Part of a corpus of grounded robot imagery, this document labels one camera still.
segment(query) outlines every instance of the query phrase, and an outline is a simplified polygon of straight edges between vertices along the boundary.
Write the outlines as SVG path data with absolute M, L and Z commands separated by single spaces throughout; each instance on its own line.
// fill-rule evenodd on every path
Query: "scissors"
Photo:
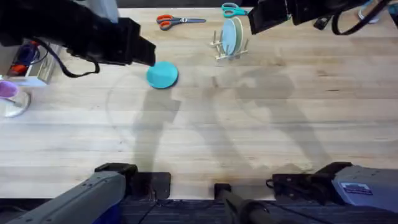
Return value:
M 161 15 L 156 18 L 156 22 L 159 24 L 161 30 L 166 31 L 177 24 L 186 22 L 206 22 L 206 19 L 178 18 L 171 15 Z
M 231 18 L 234 16 L 245 16 L 248 14 L 246 10 L 231 2 L 224 3 L 221 6 L 221 9 L 223 10 L 223 15 L 225 18 Z

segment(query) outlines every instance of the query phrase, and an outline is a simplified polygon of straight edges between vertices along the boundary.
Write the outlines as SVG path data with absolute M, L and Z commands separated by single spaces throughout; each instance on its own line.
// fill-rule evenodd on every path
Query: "red scissors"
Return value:
M 161 15 L 156 18 L 156 22 L 159 24 L 161 30 L 166 31 L 177 24 L 186 22 L 206 22 L 206 19 L 178 18 L 171 15 Z

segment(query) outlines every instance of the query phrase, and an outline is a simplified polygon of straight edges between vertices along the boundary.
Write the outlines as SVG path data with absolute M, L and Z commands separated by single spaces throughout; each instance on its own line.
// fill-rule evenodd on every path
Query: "label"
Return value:
M 373 195 L 372 190 L 366 184 L 341 183 L 341 186 L 349 194 Z

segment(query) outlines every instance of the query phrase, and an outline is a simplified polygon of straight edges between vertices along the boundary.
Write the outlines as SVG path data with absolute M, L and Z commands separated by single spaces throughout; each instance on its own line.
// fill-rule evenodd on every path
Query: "plate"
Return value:
M 178 70 L 170 62 L 156 62 L 147 71 L 148 83 L 158 89 L 171 87 L 178 79 Z
M 242 21 L 238 17 L 232 18 L 236 27 L 236 46 L 233 53 L 239 52 L 243 45 L 243 25 Z
M 227 19 L 223 25 L 222 41 L 223 49 L 226 55 L 231 55 L 236 46 L 236 28 L 232 19 Z

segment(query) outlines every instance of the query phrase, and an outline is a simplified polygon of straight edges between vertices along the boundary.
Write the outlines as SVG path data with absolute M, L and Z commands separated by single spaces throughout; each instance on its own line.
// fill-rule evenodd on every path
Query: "wooden table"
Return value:
M 156 16 L 203 17 L 161 31 Z M 341 29 L 358 21 L 345 13 Z M 147 66 L 102 65 L 70 79 L 56 69 L 30 109 L 3 119 L 0 198 L 56 197 L 105 162 L 172 174 L 172 198 L 211 198 L 217 182 L 270 198 L 273 173 L 315 172 L 331 161 L 398 168 L 398 30 L 380 23 L 349 37 L 291 21 L 249 36 L 249 53 L 216 62 L 209 47 L 221 9 L 121 9 L 178 67 L 155 90 Z M 242 17 L 249 33 L 247 18 Z M 73 72 L 92 64 L 62 54 Z

